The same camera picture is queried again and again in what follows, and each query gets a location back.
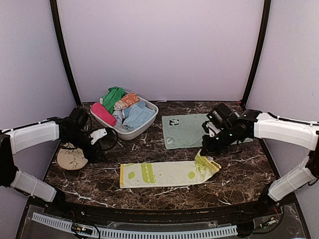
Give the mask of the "pink microfibre towel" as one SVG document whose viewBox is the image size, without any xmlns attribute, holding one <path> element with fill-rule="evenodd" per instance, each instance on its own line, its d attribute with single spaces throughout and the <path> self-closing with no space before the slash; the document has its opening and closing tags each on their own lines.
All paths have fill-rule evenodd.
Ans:
<svg viewBox="0 0 319 239">
<path fill-rule="evenodd" d="M 113 117 L 111 113 L 107 111 L 107 109 L 100 103 L 94 103 L 91 107 L 92 113 L 100 118 L 105 123 L 115 126 L 116 119 Z"/>
</svg>

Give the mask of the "yellow green patterned towel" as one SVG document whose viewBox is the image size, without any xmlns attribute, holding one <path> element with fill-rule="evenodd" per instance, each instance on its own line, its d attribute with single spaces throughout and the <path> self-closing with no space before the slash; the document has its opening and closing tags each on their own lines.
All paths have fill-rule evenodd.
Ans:
<svg viewBox="0 0 319 239">
<path fill-rule="evenodd" d="M 120 188 L 182 187 L 206 182 L 221 166 L 198 152 L 193 161 L 130 163 L 120 166 Z"/>
</svg>

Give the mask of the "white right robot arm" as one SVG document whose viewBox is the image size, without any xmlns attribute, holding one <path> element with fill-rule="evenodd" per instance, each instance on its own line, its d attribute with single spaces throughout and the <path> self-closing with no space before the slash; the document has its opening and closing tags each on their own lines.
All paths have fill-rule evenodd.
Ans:
<svg viewBox="0 0 319 239">
<path fill-rule="evenodd" d="M 203 124 L 203 156 L 224 153 L 227 148 L 246 139 L 271 140 L 298 146 L 308 155 L 291 171 L 264 188 L 254 211 L 265 216 L 290 193 L 319 180 L 319 123 L 283 118 L 259 110 L 245 110 L 242 114 L 218 104 L 207 114 Z"/>
</svg>

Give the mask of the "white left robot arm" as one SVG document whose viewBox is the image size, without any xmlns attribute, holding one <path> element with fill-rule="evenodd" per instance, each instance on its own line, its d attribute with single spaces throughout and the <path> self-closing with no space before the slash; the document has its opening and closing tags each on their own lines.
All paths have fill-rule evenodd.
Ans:
<svg viewBox="0 0 319 239">
<path fill-rule="evenodd" d="M 103 156 L 99 140 L 107 136 L 101 128 L 86 133 L 84 126 L 89 116 L 81 109 L 74 108 L 65 118 L 51 117 L 46 120 L 5 129 L 0 132 L 0 185 L 14 188 L 30 196 L 51 203 L 50 207 L 59 217 L 70 213 L 70 205 L 65 202 L 65 193 L 34 176 L 20 170 L 13 156 L 27 148 L 50 141 L 71 143 L 82 150 L 85 159 L 95 163 Z"/>
</svg>

